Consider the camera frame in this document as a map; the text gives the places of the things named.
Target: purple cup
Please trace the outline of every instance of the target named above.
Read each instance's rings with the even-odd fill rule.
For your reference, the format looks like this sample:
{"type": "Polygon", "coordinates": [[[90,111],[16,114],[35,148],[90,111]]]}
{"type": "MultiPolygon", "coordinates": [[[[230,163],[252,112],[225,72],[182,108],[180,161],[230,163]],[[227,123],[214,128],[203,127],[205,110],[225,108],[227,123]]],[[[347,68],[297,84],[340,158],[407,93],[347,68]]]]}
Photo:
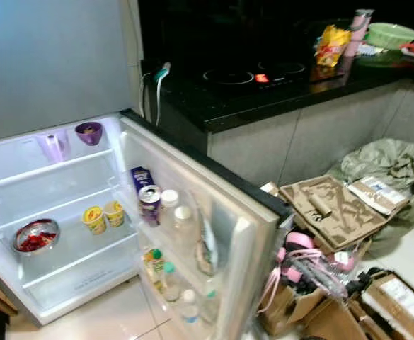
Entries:
{"type": "Polygon", "coordinates": [[[100,142],[101,135],[103,134],[103,126],[97,122],[87,122],[79,124],[74,128],[79,139],[87,145],[97,145],[100,142]],[[86,131],[92,129],[93,132],[87,133],[86,131]]]}

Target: metal bowl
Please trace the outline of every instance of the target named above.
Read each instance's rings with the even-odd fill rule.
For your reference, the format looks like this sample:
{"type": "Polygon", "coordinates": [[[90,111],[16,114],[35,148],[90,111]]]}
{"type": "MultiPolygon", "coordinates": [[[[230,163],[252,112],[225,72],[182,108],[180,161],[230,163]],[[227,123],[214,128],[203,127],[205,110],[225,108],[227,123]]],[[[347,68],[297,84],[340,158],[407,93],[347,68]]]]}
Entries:
{"type": "Polygon", "coordinates": [[[14,251],[21,255],[25,256],[34,256],[41,254],[44,251],[52,249],[54,245],[59,240],[60,229],[56,221],[51,220],[50,218],[44,218],[41,220],[32,221],[31,223],[26,224],[24,227],[20,228],[13,238],[12,248],[14,251]],[[29,237],[29,236],[38,236],[41,232],[49,232],[56,234],[54,239],[52,239],[48,244],[32,251],[22,251],[20,250],[20,245],[29,237]]]}

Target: red food in bowl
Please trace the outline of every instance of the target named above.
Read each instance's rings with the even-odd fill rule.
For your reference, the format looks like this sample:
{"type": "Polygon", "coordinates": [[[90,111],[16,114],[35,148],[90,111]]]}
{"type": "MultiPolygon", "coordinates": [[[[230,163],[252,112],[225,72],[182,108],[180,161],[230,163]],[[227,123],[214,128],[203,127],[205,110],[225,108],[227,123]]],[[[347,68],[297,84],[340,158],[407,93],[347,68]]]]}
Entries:
{"type": "Polygon", "coordinates": [[[56,234],[51,232],[41,232],[38,235],[29,235],[22,244],[18,247],[19,251],[34,251],[43,248],[56,237],[56,234]]]}

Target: red indicator light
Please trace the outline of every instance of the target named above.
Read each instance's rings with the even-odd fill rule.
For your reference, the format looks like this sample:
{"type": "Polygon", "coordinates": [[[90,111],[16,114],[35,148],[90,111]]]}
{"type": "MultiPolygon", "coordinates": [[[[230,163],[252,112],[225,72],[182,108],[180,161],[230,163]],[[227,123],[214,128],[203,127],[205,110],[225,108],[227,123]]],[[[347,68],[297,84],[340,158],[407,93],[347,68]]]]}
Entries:
{"type": "Polygon", "coordinates": [[[269,83],[270,80],[264,73],[259,73],[255,75],[255,81],[258,83],[269,83]]]}

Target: yellow cup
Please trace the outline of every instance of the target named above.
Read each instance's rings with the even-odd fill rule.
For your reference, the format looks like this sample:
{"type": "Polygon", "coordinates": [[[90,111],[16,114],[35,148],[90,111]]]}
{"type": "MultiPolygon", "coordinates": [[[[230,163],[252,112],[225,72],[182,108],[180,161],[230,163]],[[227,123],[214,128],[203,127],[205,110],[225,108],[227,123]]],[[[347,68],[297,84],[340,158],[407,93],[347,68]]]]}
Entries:
{"type": "Polygon", "coordinates": [[[105,205],[105,215],[111,227],[119,227],[123,223],[123,208],[116,200],[105,205]]]}
{"type": "Polygon", "coordinates": [[[82,217],[82,222],[94,234],[102,234],[106,230],[106,223],[103,217],[103,211],[100,207],[90,207],[87,209],[82,217]]]}

